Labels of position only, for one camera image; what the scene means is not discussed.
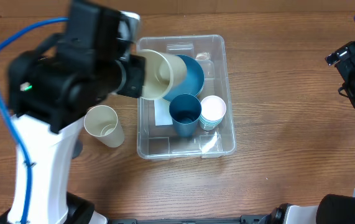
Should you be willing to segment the dark blue bowl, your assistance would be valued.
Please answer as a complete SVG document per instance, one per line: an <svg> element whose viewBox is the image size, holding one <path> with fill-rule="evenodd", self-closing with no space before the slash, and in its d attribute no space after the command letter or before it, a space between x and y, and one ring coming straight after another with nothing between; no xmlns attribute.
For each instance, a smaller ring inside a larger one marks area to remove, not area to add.
<svg viewBox="0 0 355 224"><path fill-rule="evenodd" d="M181 84L173 87L163 99L172 101L176 96L189 94L197 96L203 89L205 74L201 65L193 58L187 55L178 55L187 66L187 76Z"/></svg>

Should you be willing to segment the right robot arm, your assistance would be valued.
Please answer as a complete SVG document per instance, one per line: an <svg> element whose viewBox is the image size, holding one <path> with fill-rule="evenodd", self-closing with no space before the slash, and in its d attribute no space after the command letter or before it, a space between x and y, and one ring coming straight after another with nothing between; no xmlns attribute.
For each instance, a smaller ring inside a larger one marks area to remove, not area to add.
<svg viewBox="0 0 355 224"><path fill-rule="evenodd" d="M344 82L339 92L355 109L355 41L350 41L325 58L334 65ZM351 197L328 194L319 205L301 207L281 204L259 223L355 223L355 189Z"/></svg>

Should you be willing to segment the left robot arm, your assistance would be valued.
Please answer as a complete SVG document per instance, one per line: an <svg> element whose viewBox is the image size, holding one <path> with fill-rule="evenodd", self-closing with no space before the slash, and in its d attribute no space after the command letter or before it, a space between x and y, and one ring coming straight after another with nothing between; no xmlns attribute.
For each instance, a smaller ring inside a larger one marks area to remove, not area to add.
<svg viewBox="0 0 355 224"><path fill-rule="evenodd" d="M140 16L73 1L54 33L8 68L8 99L0 114L16 142L16 187L0 223L108 223L92 202L68 192L70 164L88 110L109 95L139 98L143 57L131 54ZM0 51L27 29L0 44Z"/></svg>

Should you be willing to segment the mint green small cup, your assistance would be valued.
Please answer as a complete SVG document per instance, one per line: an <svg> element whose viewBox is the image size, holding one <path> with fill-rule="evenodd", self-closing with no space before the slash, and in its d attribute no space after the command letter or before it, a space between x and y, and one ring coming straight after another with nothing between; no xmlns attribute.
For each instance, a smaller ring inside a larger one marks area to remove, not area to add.
<svg viewBox="0 0 355 224"><path fill-rule="evenodd" d="M215 127L217 127L217 125L220 123L221 121L215 121L213 123L209 123L207 121L203 121L200 120L200 127L205 130L205 131L211 131L213 130Z"/></svg>

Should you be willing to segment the dark blue tall cup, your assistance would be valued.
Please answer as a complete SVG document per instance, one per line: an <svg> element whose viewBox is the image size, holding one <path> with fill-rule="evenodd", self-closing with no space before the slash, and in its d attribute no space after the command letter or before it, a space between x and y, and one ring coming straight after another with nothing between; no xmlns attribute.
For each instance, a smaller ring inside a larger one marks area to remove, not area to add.
<svg viewBox="0 0 355 224"><path fill-rule="evenodd" d="M199 99L190 94L176 96L169 105L173 128L184 138L194 134L200 119L202 107Z"/></svg>

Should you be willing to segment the beige tall cup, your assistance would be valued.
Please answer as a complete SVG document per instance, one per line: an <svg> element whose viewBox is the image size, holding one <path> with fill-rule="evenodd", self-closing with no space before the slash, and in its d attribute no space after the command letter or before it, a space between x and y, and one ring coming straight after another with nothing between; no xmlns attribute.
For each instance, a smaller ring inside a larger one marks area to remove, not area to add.
<svg viewBox="0 0 355 224"><path fill-rule="evenodd" d="M181 84L187 77L187 66L177 55L151 49L137 51L145 58L145 78L141 97L145 100L158 100Z"/></svg>
<svg viewBox="0 0 355 224"><path fill-rule="evenodd" d="M110 106L92 107L84 118L87 133L108 147L119 147L124 142L124 131L117 113Z"/></svg>

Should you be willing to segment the pink small cup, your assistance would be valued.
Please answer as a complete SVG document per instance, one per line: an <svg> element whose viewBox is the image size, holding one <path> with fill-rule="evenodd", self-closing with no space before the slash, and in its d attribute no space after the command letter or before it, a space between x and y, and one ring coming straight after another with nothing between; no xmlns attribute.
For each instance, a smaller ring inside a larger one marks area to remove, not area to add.
<svg viewBox="0 0 355 224"><path fill-rule="evenodd" d="M201 114L209 120L217 120L226 114L226 103L216 95L210 95L201 101Z"/></svg>

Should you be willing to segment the light blue small cup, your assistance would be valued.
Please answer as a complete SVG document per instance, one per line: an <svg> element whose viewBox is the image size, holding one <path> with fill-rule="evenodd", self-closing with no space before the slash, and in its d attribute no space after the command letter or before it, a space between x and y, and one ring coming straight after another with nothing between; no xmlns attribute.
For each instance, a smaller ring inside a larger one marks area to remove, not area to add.
<svg viewBox="0 0 355 224"><path fill-rule="evenodd" d="M223 120L223 117L221 117L220 119L217 120L209 120L206 119L202 114L200 115L200 121L206 125L210 125L210 126L216 126L218 125L221 121Z"/></svg>

